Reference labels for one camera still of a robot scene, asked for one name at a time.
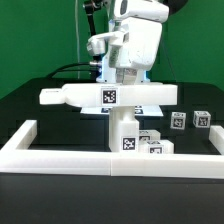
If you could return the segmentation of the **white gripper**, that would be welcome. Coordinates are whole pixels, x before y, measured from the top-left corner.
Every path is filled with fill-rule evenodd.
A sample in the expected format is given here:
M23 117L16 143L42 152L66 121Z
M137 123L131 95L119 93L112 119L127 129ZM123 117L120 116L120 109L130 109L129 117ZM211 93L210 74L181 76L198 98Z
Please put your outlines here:
M150 70L162 33L162 24L129 17L116 21L114 31L122 34L121 45L109 41L108 64L111 68Z

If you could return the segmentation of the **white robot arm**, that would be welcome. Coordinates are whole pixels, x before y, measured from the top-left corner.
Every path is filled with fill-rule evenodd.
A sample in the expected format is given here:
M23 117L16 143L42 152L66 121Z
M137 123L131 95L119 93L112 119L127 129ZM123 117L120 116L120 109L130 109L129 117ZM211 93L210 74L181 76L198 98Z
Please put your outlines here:
M145 83L155 62L162 24L189 0L102 0L108 31L93 46L102 56L100 83Z

